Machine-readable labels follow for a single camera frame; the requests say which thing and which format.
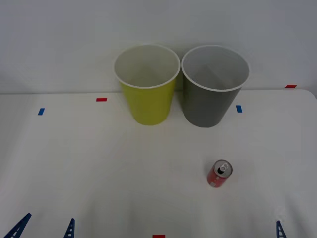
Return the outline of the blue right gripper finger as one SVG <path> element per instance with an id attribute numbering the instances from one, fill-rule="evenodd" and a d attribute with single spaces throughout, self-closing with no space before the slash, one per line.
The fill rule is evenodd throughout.
<path id="1" fill-rule="evenodd" d="M 283 229 L 280 221 L 276 222 L 276 237 L 277 238 L 286 238 L 286 234 L 284 232 L 284 229 Z"/>

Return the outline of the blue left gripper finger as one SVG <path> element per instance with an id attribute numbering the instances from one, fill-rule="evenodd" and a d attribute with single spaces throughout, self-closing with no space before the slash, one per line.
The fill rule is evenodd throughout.
<path id="1" fill-rule="evenodd" d="M 72 218 L 64 234 L 64 238 L 74 238 L 75 220 Z"/>
<path id="2" fill-rule="evenodd" d="M 20 238 L 27 223 L 32 217 L 31 213 L 25 215 L 5 236 L 4 238 Z"/>

